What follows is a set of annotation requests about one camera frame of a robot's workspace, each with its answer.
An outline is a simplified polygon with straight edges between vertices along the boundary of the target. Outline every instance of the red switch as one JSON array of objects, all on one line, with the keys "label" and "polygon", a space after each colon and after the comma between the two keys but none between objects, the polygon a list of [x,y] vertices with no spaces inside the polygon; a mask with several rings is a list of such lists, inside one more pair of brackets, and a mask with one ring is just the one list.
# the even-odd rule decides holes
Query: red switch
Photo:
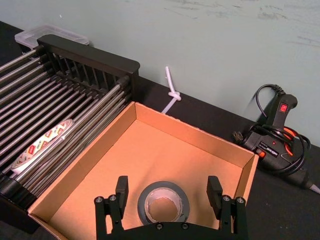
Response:
[{"label": "red switch", "polygon": [[255,151],[256,154],[258,154],[258,156],[260,158],[264,158],[266,156],[266,153],[264,151],[262,151],[260,148],[258,148],[256,151]]},{"label": "red switch", "polygon": [[284,103],[281,103],[280,112],[285,113],[287,111],[287,109],[288,109],[288,105],[284,104]]}]

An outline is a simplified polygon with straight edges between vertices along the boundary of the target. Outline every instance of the orange accent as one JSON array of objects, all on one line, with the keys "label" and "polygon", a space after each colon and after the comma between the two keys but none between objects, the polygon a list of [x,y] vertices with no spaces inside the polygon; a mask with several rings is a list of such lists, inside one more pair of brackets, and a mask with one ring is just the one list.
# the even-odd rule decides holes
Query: orange accent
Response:
[{"label": "orange accent", "polygon": [[[288,133],[290,133],[292,136],[297,136],[293,131],[291,131],[290,129],[288,129],[288,128],[286,128],[286,127],[284,127],[283,128],[283,130],[285,130],[286,132],[288,132]],[[288,135],[286,135],[286,134],[284,134],[288,139],[292,139],[292,137],[290,137],[290,136],[288,136]],[[290,149],[290,147],[289,147],[289,145],[288,144],[284,144],[284,148],[285,148],[285,150],[288,152],[288,154],[290,155],[290,156],[293,156],[294,154],[292,153],[292,151],[291,151],[291,149]]]},{"label": "orange accent", "polygon": [[258,155],[260,158],[264,158],[266,156],[266,153],[264,151],[261,151]]},{"label": "orange accent", "polygon": [[292,136],[297,136],[293,131],[291,131],[290,129],[284,127],[283,130],[285,130],[286,132],[290,133]]},{"label": "orange accent", "polygon": [[293,156],[293,155],[294,155],[294,154],[291,152],[288,144],[285,143],[285,144],[284,144],[284,148],[285,148],[285,150],[288,152],[288,154],[289,154],[290,156]]}]

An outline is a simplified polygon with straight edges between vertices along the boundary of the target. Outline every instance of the tape roll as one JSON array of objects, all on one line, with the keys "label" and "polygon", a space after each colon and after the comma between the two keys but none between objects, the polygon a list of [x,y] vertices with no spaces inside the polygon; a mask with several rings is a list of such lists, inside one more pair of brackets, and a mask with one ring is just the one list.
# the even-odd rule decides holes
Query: tape roll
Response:
[{"label": "tape roll", "polygon": [[73,123],[74,122],[72,119],[64,120],[39,137],[23,153],[21,153],[19,157],[17,157],[17,159],[11,165],[11,170],[15,174],[20,174],[34,160],[36,160],[41,153],[43,153],[51,144],[53,144],[60,135],[68,130]]},{"label": "tape roll", "polygon": [[187,195],[170,181],[157,181],[147,186],[138,199],[137,207],[139,218],[144,225],[156,222],[185,222],[190,213]]}]

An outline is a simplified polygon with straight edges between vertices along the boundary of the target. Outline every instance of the cardboard box flap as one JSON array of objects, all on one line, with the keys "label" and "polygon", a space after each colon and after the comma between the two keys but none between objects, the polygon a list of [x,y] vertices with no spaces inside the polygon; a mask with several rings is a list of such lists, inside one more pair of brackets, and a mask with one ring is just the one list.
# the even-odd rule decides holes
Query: cardboard box flap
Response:
[{"label": "cardboard box flap", "polygon": [[136,103],[136,118],[167,134],[243,168],[254,155],[236,144]]}]

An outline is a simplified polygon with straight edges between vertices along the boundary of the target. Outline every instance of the white cable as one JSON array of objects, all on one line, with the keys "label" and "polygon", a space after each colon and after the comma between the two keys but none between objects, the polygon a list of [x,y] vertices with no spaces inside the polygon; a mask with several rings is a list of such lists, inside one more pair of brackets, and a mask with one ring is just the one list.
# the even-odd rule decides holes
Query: white cable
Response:
[{"label": "white cable", "polygon": [[175,91],[174,85],[172,83],[170,69],[168,66],[165,67],[165,74],[166,79],[168,80],[170,92],[168,93],[169,96],[173,97],[169,104],[162,110],[163,114],[166,114],[169,109],[175,104],[176,101],[181,101],[180,92]]}]

